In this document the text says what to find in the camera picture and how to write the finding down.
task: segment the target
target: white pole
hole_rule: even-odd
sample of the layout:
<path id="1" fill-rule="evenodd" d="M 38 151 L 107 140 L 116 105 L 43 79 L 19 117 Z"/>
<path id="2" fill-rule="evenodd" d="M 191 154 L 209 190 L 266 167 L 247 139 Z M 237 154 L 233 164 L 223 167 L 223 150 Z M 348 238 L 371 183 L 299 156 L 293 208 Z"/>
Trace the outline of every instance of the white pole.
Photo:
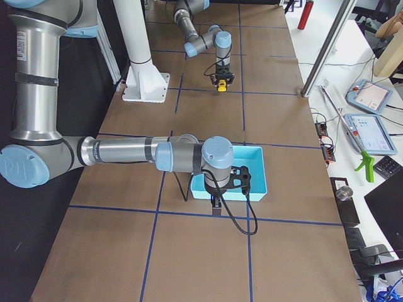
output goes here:
<path id="1" fill-rule="evenodd" d="M 152 64 L 140 0 L 113 0 L 113 3 L 130 59 L 123 99 L 164 102 L 169 74 L 160 74 Z"/>

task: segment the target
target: person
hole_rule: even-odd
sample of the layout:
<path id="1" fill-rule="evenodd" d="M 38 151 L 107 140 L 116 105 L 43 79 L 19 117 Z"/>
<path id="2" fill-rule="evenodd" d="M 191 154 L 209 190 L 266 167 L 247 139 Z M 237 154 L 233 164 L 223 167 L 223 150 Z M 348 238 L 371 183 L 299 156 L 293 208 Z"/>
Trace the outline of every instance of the person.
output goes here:
<path id="1" fill-rule="evenodd" d="M 375 36 L 377 38 L 387 38 L 391 35 L 394 35 L 399 31 L 399 29 L 403 25 L 403 9 L 393 16 L 391 19 L 386 21 L 382 26 L 377 30 Z"/>

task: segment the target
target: keyboard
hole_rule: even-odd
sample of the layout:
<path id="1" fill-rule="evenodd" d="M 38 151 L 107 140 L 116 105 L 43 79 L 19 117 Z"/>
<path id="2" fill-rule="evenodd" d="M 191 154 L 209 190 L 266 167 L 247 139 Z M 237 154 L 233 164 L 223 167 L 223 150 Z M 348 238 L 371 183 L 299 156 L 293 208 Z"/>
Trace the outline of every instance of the keyboard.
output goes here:
<path id="1" fill-rule="evenodd" d="M 398 162 L 389 156 L 385 156 L 373 166 L 373 170 L 378 172 L 384 179 L 389 179 L 399 171 L 403 170 Z"/>

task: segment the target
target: tablet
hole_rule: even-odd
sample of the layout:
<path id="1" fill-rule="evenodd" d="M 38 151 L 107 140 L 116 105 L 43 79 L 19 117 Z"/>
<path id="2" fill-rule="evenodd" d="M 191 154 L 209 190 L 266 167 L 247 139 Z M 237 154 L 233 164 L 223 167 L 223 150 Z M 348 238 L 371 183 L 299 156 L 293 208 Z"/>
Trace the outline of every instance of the tablet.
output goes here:
<path id="1" fill-rule="evenodd" d="M 347 103 L 363 111 L 379 115 L 390 97 L 392 91 L 368 80 L 360 80 L 347 92 Z"/>
<path id="2" fill-rule="evenodd" d="M 365 151 L 370 155 L 393 155 L 397 154 L 397 149 L 390 139 L 379 115 L 354 115 L 344 116 L 347 124 L 361 142 Z M 355 149 L 358 146 L 351 138 Z"/>

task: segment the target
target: red bottle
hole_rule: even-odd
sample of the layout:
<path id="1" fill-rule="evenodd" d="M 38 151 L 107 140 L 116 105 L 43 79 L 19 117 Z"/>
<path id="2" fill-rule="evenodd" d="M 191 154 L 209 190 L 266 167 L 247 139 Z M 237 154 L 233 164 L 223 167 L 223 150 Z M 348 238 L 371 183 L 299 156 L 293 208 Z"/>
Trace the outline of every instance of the red bottle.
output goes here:
<path id="1" fill-rule="evenodd" d="M 308 17 L 310 14 L 310 11 L 312 10 L 312 7 L 314 5 L 314 0 L 307 0 L 304 6 L 304 11 L 302 11 L 300 23 L 298 24 L 298 29 L 303 30 L 305 28 L 305 25 L 307 24 Z"/>

